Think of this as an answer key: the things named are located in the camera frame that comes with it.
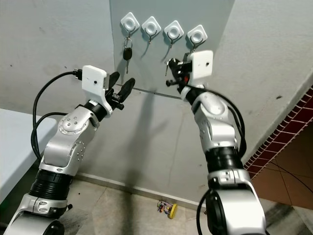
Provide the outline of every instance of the cable connector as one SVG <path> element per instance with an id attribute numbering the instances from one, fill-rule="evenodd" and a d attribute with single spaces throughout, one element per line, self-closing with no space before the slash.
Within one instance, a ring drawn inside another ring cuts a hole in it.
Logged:
<path id="1" fill-rule="evenodd" d="M 75 78 L 81 81 L 83 79 L 83 70 L 74 69 L 73 75 L 75 75 Z"/>

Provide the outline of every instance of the key hook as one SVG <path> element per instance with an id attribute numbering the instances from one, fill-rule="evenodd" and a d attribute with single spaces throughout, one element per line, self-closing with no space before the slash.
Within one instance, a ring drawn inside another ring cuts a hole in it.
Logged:
<path id="1" fill-rule="evenodd" d="M 152 35 L 147 32 L 147 29 L 146 29 L 146 28 L 145 28 L 145 32 L 146 32 L 146 34 L 149 35 L 149 44 L 151 44 L 152 37 L 157 34 L 157 30 L 156 30 L 156 32 L 155 32 L 154 34 L 152 34 Z"/>
<path id="2" fill-rule="evenodd" d="M 190 41 L 191 41 L 191 43 L 192 43 L 192 45 L 193 45 L 193 47 L 192 47 L 192 49 L 191 49 L 191 53 L 192 52 L 195 52 L 195 50 L 198 48 L 198 46 L 200 46 L 202 43 L 204 43 L 204 41 L 203 41 L 203 38 L 201 39 L 201 41 L 200 42 L 198 42 L 198 43 L 194 43 L 192 40 L 191 40 L 191 36 L 190 36 Z"/>
<path id="3" fill-rule="evenodd" d="M 131 38 L 131 33 L 133 33 L 133 32 L 136 30 L 136 26 L 135 26 L 135 28 L 134 28 L 132 31 L 129 31 L 129 30 L 127 30 L 127 28 L 125 27 L 125 23 L 124 23 L 123 25 L 124 25 L 124 28 L 126 29 L 126 31 L 128 32 L 127 39 L 129 40 L 129 39 Z"/>
<path id="4" fill-rule="evenodd" d="M 132 42 L 131 38 L 129 38 L 129 37 L 126 37 L 124 40 L 124 48 L 127 47 L 128 41 L 131 42 L 131 48 L 133 48 L 133 42 Z"/>
<path id="5" fill-rule="evenodd" d="M 176 38 L 171 38 L 169 35 L 168 35 L 168 32 L 167 32 L 167 37 L 171 40 L 171 46 L 170 46 L 170 48 L 172 48 L 172 46 L 173 46 L 173 43 L 174 43 L 174 40 L 176 40 L 177 38 L 179 38 L 179 36 L 180 36 L 180 34 L 176 37 Z"/>

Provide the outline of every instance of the car key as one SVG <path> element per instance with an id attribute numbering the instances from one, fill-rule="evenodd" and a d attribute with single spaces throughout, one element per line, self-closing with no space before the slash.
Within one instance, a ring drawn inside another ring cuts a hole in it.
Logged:
<path id="1" fill-rule="evenodd" d="M 129 60 L 131 59 L 132 55 L 133 55 L 132 48 L 126 47 L 124 49 L 124 52 L 123 52 L 123 58 L 124 58 L 124 60 L 126 60 L 126 73 L 128 73 L 128 64 L 129 64 Z"/>

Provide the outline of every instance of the white table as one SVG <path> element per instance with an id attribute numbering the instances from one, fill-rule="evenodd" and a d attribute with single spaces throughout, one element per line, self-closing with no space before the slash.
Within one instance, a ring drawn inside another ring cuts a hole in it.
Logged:
<path id="1" fill-rule="evenodd" d="M 36 160 L 32 129 L 32 115 L 0 109 L 0 203 Z M 37 129 L 40 151 L 55 133 L 56 120 L 45 118 Z"/>

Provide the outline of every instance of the white key holder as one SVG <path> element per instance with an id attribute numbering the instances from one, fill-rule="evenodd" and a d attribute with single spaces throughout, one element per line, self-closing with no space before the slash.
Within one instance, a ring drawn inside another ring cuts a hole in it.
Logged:
<path id="1" fill-rule="evenodd" d="M 201 24 L 191 29 L 187 33 L 187 36 L 193 45 L 191 52 L 194 52 L 198 46 L 207 40 L 207 34 L 205 33 L 205 30 Z"/>
<path id="2" fill-rule="evenodd" d="M 178 21 L 171 22 L 168 26 L 164 28 L 164 32 L 166 33 L 167 37 L 171 40 L 170 48 L 174 41 L 176 42 L 179 38 L 184 35 L 184 31 L 182 30 Z"/>
<path id="3" fill-rule="evenodd" d="M 149 44 L 151 44 L 152 37 L 156 36 L 158 33 L 161 32 L 161 26 L 158 24 L 157 20 L 151 16 L 147 19 L 141 26 L 146 34 L 149 36 Z"/>
<path id="4" fill-rule="evenodd" d="M 139 29 L 140 26 L 139 22 L 137 21 L 136 17 L 133 15 L 132 12 L 127 13 L 127 15 L 121 19 L 121 24 L 128 32 L 127 36 L 128 39 L 130 39 L 131 33 Z"/>

